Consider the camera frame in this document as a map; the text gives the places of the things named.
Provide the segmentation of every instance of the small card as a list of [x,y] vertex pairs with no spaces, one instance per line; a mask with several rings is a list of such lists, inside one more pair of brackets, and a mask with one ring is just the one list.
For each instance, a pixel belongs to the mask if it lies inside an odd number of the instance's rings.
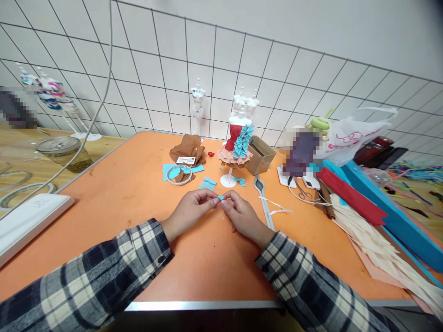
[[177,164],[189,164],[194,165],[195,157],[179,157],[177,159]]

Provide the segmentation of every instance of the hand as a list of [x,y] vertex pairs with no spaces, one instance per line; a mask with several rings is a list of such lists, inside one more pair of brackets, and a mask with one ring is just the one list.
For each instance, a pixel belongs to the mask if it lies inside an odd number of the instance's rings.
[[217,194],[209,189],[194,190],[184,195],[172,215],[162,222],[168,242],[171,243],[178,235],[194,226],[219,202]]
[[261,250],[266,248],[275,232],[261,222],[249,202],[241,198],[237,192],[230,190],[223,197],[221,207],[235,226],[233,232],[237,229],[254,241]]

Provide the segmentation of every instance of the cardboard box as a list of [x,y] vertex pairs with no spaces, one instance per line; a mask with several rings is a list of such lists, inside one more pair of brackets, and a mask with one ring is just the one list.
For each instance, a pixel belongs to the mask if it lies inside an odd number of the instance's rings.
[[250,151],[253,156],[251,160],[246,163],[247,170],[252,175],[267,172],[277,152],[256,135],[251,137],[251,142],[252,143],[249,143],[248,151]]

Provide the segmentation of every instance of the scissors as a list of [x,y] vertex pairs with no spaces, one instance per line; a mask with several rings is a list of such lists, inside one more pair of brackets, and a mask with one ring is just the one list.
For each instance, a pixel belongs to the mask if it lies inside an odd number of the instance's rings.
[[297,180],[296,180],[295,177],[294,177],[294,181],[295,181],[295,184],[297,185],[297,188],[299,188],[299,190],[300,190],[299,197],[300,197],[302,200],[306,200],[306,198],[310,198],[310,199],[313,199],[313,198],[314,198],[310,193],[305,192],[305,191],[299,186],[299,183],[297,182]]

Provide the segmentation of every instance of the plastic bag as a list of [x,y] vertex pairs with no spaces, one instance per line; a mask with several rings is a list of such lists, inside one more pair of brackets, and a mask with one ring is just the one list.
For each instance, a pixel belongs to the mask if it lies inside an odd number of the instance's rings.
[[[395,108],[378,107],[357,108],[353,113],[362,110],[391,113],[394,115],[392,119],[395,118],[398,113]],[[372,140],[390,127],[391,123],[386,121],[356,121],[351,114],[343,120],[329,124],[328,140],[323,142],[323,146],[316,156],[330,160],[335,165],[342,167],[354,158],[363,142]]]

